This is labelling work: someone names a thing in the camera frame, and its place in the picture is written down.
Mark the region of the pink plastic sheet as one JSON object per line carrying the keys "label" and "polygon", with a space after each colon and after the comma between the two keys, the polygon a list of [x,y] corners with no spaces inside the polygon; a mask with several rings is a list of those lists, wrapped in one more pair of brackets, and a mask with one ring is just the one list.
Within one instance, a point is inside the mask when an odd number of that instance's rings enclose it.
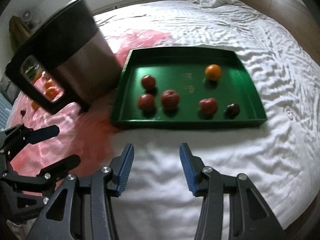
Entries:
{"label": "pink plastic sheet", "polygon": [[80,165],[73,170],[79,176],[90,175],[115,154],[114,149],[131,142],[146,145],[160,139],[161,131],[145,129],[121,132],[110,123],[116,91],[95,101],[86,113],[81,113],[76,103],[70,103],[58,113],[51,115],[44,109],[34,111],[32,100],[20,93],[14,102],[8,127],[24,124],[27,128],[40,129],[57,125],[58,136],[27,145],[11,162],[22,176],[36,176],[40,170],[61,159],[77,154]]}

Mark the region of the white bed duvet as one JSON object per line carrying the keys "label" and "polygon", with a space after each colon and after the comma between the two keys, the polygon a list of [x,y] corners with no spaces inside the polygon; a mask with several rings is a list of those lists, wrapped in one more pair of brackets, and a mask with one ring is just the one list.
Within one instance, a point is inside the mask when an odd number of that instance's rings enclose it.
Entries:
{"label": "white bed duvet", "polygon": [[131,30],[171,33],[175,46],[233,50],[260,95],[267,122],[233,131],[138,129],[111,136],[135,159],[113,200],[120,239],[193,239],[202,200],[188,190],[179,158],[186,142],[206,165],[245,173],[287,228],[319,192],[319,65],[278,22],[237,0],[136,4],[95,16],[105,38]]}

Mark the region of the black and steel appliance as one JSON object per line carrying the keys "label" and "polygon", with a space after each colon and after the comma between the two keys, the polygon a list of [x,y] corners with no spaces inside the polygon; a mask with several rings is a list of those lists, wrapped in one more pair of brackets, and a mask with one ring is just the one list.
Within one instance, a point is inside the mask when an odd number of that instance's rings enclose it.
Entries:
{"label": "black and steel appliance", "polygon": [[[63,89],[50,100],[23,73],[35,59]],[[119,84],[122,67],[96,24],[86,0],[72,0],[50,16],[18,48],[5,69],[6,76],[50,114],[76,102],[84,111]]]}

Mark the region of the dark purple fruit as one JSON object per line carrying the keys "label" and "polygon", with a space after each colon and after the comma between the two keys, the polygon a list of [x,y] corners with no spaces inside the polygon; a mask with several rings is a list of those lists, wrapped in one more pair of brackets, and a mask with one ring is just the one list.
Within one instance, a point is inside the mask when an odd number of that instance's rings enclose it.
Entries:
{"label": "dark purple fruit", "polygon": [[225,115],[229,119],[234,119],[240,114],[240,106],[238,103],[230,103],[225,110]]}

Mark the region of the red fruit right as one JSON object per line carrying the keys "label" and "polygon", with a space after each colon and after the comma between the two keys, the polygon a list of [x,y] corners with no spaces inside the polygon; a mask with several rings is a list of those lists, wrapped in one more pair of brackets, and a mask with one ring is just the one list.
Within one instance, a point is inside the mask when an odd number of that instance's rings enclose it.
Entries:
{"label": "red fruit right", "polygon": [[202,99],[199,102],[199,106],[204,114],[214,115],[218,111],[217,100],[215,98]]}

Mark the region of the red fruit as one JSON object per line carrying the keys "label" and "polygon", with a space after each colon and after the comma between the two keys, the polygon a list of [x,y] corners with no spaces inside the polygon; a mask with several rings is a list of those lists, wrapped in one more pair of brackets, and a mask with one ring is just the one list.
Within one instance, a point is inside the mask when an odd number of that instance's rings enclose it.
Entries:
{"label": "red fruit", "polygon": [[180,96],[174,90],[166,90],[161,94],[160,100],[164,109],[175,109],[178,107]]}
{"label": "red fruit", "polygon": [[141,84],[144,89],[151,90],[156,87],[156,79],[151,75],[144,75],[141,78]]}
{"label": "red fruit", "polygon": [[215,98],[202,99],[199,102],[199,106],[204,114],[214,115],[218,111],[217,100]]}
{"label": "red fruit", "polygon": [[151,111],[155,108],[155,99],[151,94],[142,94],[138,98],[137,105],[142,111]]}

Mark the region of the white fan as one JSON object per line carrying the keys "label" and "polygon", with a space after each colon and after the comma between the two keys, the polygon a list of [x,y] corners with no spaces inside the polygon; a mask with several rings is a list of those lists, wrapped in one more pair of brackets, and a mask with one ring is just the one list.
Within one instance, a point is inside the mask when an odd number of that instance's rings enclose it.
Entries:
{"label": "white fan", "polygon": [[22,12],[21,14],[21,19],[24,21],[24,22],[29,22],[32,18],[32,13],[30,10],[25,10]]}

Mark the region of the red fruit lower left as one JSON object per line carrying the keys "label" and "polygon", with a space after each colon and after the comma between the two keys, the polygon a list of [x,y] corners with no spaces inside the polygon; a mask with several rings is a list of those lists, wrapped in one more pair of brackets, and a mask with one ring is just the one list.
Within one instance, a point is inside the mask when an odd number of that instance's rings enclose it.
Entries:
{"label": "red fruit lower left", "polygon": [[137,105],[142,111],[151,111],[155,108],[155,99],[151,94],[142,94],[138,98]]}

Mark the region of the red fruit centre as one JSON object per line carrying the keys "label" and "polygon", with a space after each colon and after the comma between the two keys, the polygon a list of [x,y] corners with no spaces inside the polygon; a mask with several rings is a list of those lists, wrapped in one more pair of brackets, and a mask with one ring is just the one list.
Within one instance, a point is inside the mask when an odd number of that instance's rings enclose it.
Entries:
{"label": "red fruit centre", "polygon": [[166,90],[161,94],[160,100],[164,109],[175,109],[178,107],[180,96],[174,90]]}

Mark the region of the red fruit upper left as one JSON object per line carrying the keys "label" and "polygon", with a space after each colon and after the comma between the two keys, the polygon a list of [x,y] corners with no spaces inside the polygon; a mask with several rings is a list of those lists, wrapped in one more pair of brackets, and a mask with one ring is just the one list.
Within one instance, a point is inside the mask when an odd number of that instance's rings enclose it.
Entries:
{"label": "red fruit upper left", "polygon": [[144,89],[151,90],[156,87],[156,79],[151,75],[144,75],[141,78],[141,84]]}

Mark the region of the orange tangerine in tray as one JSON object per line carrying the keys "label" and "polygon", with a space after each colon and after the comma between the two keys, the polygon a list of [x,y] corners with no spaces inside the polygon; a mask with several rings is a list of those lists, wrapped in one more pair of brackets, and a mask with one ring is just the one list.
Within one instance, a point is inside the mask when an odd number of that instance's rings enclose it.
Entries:
{"label": "orange tangerine in tray", "polygon": [[206,78],[211,81],[219,81],[222,77],[221,67],[217,64],[207,66],[204,73]]}

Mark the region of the green rectangular tray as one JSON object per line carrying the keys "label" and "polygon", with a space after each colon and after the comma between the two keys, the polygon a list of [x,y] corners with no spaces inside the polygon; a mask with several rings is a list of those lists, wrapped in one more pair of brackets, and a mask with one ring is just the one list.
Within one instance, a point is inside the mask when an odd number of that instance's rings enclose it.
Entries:
{"label": "green rectangular tray", "polygon": [[[219,81],[205,76],[205,68],[211,64],[221,67]],[[137,105],[145,93],[141,84],[144,75],[156,79],[151,91],[155,109],[146,113]],[[166,90],[179,94],[177,108],[163,108],[160,96]],[[199,102],[207,98],[217,100],[218,111],[214,115],[200,109]],[[240,114],[234,119],[225,115],[230,103],[240,106]],[[258,127],[267,116],[255,85],[235,52],[206,47],[153,47],[129,52],[110,119],[120,129],[212,130]]]}

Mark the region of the wooden headboard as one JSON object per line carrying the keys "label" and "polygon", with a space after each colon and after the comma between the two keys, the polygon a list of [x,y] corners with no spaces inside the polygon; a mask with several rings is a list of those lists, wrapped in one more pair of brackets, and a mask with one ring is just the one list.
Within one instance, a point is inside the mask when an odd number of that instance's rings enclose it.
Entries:
{"label": "wooden headboard", "polygon": [[306,6],[296,0],[239,0],[284,26],[319,63],[319,26]]}

